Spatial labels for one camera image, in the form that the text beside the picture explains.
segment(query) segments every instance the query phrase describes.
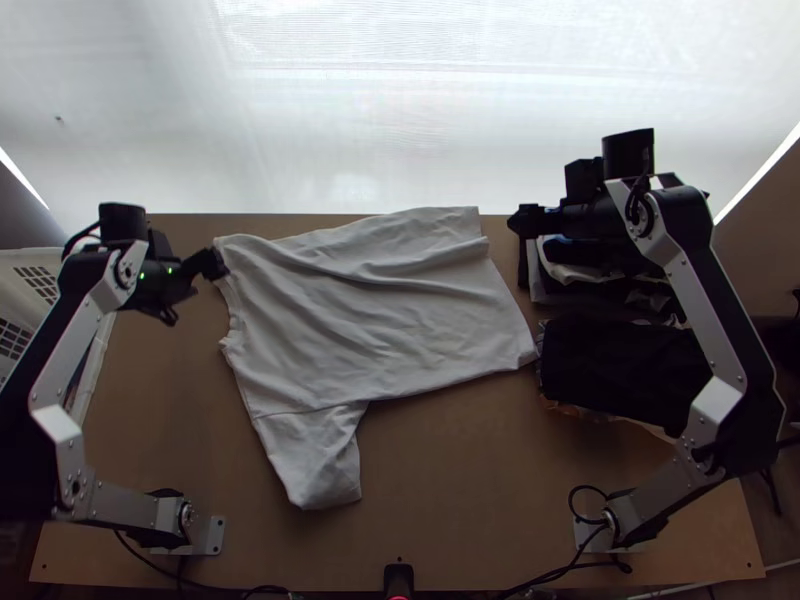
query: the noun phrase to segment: black fabric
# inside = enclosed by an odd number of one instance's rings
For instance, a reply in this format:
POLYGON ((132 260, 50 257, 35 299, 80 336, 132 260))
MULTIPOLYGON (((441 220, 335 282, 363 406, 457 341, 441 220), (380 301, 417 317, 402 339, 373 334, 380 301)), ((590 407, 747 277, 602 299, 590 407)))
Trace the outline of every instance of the black fabric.
POLYGON ((548 321, 540 377, 549 400, 678 437, 711 369, 690 330, 574 314, 548 321))
POLYGON ((626 306, 648 315, 658 314, 662 317, 668 317, 671 314, 675 314, 681 322, 686 321, 686 315, 675 297, 672 286, 666 283, 622 278, 603 283, 573 281, 569 285, 564 285, 551 277, 541 262, 538 264, 538 270, 539 282, 544 292, 550 297, 558 297, 560 301, 563 300, 565 303, 567 298, 574 297, 572 299, 573 304, 577 302, 594 302, 626 306), (634 303, 628 302, 631 292, 634 291, 645 297, 664 296, 668 300, 661 307, 661 310, 656 311, 649 305, 649 302, 644 300, 634 303))
POLYGON ((570 240, 556 236, 542 244, 551 263, 600 269, 606 273, 618 270, 626 277, 647 275, 663 278, 664 270, 639 252, 630 240, 625 243, 605 240, 570 240))

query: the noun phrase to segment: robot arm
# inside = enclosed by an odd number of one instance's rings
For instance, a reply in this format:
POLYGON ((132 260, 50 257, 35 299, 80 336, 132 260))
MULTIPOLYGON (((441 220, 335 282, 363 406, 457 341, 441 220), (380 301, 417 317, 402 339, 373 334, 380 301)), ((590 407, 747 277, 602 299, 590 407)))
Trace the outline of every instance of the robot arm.
MULTIPOLYGON (((560 233, 632 245, 662 267, 712 372, 673 458, 639 487, 609 496, 609 528, 590 552, 653 539, 670 515, 723 481, 772 464, 785 413, 772 363, 711 247, 706 195, 673 173, 655 175, 652 157, 652 129, 604 138, 603 158, 567 165, 559 208, 523 206, 509 219, 523 239, 560 233)), ((578 543, 594 529, 576 523, 578 543)))
POLYGON ((202 518, 175 490, 142 493, 97 478, 62 403, 104 315, 139 310, 174 325, 172 306, 196 293, 194 276, 227 270, 212 249, 172 256, 140 207, 101 205, 99 225, 99 244, 66 257, 58 301, 0 391, 0 518, 71 521, 125 531, 154 552, 218 554, 223 518, 202 518))

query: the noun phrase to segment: white t-shirt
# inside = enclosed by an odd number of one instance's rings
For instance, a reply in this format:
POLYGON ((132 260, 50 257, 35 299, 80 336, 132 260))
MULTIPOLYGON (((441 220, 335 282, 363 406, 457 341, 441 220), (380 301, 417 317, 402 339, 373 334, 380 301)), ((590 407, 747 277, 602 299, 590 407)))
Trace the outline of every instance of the white t-shirt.
POLYGON ((293 504, 361 498, 367 403, 514 370, 531 333, 477 208, 419 208, 269 241, 214 240, 231 273, 221 340, 293 504))

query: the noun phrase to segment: white wall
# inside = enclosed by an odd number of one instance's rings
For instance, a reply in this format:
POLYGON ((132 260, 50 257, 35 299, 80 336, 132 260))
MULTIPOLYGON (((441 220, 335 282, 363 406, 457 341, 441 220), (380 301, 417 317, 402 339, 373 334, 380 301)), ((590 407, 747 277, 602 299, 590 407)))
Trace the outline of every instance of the white wall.
POLYGON ((714 248, 747 312, 791 317, 800 287, 800 125, 714 231, 714 248))
POLYGON ((0 145, 67 231, 104 201, 507 214, 646 126, 716 211, 800 120, 798 24, 794 0, 0 0, 0 145))
POLYGON ((0 149, 0 250, 62 246, 66 236, 0 149))

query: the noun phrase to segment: wooden table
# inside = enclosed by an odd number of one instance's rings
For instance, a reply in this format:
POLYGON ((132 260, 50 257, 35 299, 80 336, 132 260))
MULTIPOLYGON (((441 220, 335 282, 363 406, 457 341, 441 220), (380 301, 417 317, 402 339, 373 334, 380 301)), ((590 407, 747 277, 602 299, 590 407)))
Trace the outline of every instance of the wooden table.
MULTIPOLYGON (((214 236, 278 238, 353 216, 157 215, 179 256, 214 236)), ((492 258, 529 325, 515 285, 517 241, 484 217, 492 258)), ((548 413, 530 368, 369 408, 358 430, 364 498, 322 512, 289 504, 251 428, 218 341, 224 300, 199 281, 174 329, 140 314, 117 319, 85 422, 88 460, 102 479, 139 490, 173 487, 227 516, 223 552, 186 576, 219 586, 276 583, 302 591, 377 590, 386 563, 414 565, 419 589, 510 587, 575 552, 567 493, 591 483, 634 486, 670 447, 629 423, 595 425, 548 413)), ((174 568, 176 559, 156 562, 174 568)), ((676 515, 649 549, 616 569, 585 569, 556 585, 591 587, 763 577, 738 482, 676 515)), ((129 556, 110 531, 48 523, 31 579, 171 586, 129 556)))

